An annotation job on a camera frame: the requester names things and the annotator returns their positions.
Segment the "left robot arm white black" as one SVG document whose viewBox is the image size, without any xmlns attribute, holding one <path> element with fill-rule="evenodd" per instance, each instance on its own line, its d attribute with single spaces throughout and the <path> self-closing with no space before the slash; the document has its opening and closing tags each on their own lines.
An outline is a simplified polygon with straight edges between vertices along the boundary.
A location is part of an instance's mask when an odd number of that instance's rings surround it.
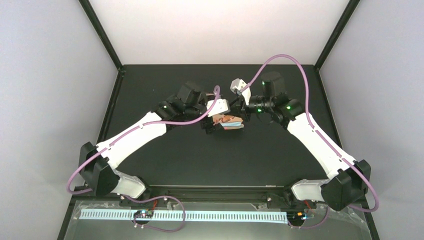
<svg viewBox="0 0 424 240">
<path fill-rule="evenodd" d="M 210 120 L 221 109 L 221 99 L 219 85 L 206 93 L 194 83 L 186 82 L 177 94 L 159 102 L 117 135 L 96 144 L 84 143 L 79 150 L 78 168 L 67 182 L 67 191 L 73 195 L 93 193 L 96 197 L 109 194 L 140 197 L 147 189 L 146 184 L 138 176 L 119 171 L 120 164 L 176 126 Z"/>
</svg>

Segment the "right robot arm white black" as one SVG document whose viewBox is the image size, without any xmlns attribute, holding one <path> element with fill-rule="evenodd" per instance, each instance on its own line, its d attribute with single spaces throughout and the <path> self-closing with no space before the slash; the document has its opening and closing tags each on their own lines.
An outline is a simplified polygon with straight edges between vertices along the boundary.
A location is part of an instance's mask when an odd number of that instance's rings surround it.
<svg viewBox="0 0 424 240">
<path fill-rule="evenodd" d="M 270 114 L 275 123 L 306 147 L 326 175 L 325 179 L 302 179 L 292 184 L 284 196 L 285 204 L 296 210 L 305 201 L 318 201 L 339 212 L 363 197 L 369 190 L 370 164 L 364 159 L 356 160 L 335 144 L 303 104 L 288 96 L 278 72 L 265 73 L 261 80 L 261 95 L 252 95 L 242 79 L 232 81 L 230 90 L 239 96 L 234 104 L 236 112 L 243 119 L 251 114 Z"/>
</svg>

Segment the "brown plaid glasses case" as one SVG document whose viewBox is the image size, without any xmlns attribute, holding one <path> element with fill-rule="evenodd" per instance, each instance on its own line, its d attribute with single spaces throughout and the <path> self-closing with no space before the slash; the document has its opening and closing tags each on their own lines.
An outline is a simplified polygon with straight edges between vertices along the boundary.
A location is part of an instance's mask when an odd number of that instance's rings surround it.
<svg viewBox="0 0 424 240">
<path fill-rule="evenodd" d="M 244 128 L 243 119 L 233 115 L 217 114 L 212 117 L 215 126 L 224 130 L 238 130 Z"/>
</svg>

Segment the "pink transparent sunglasses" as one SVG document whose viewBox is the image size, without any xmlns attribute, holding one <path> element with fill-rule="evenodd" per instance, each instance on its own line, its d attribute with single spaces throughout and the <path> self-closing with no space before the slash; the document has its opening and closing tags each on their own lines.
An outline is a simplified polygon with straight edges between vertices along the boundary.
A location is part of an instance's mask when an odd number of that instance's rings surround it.
<svg viewBox="0 0 424 240">
<path fill-rule="evenodd" d="M 230 102 L 227 99 L 219 97 L 213 105 L 216 96 L 209 94 L 207 97 L 206 108 L 209 111 L 207 117 L 211 118 L 215 125 L 230 126 L 237 122 L 235 116 L 229 115 L 231 109 Z"/>
</svg>

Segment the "light blue cleaning cloth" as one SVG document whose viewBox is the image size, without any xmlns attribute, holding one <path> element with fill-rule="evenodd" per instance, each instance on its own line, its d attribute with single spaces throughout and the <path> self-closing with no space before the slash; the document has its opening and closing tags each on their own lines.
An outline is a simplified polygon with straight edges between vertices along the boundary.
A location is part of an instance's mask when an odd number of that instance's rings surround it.
<svg viewBox="0 0 424 240">
<path fill-rule="evenodd" d="M 244 124 L 241 121 L 234 121 L 234 122 L 223 122 L 221 123 L 223 128 L 233 128 L 233 129 L 240 129 L 244 127 Z"/>
</svg>

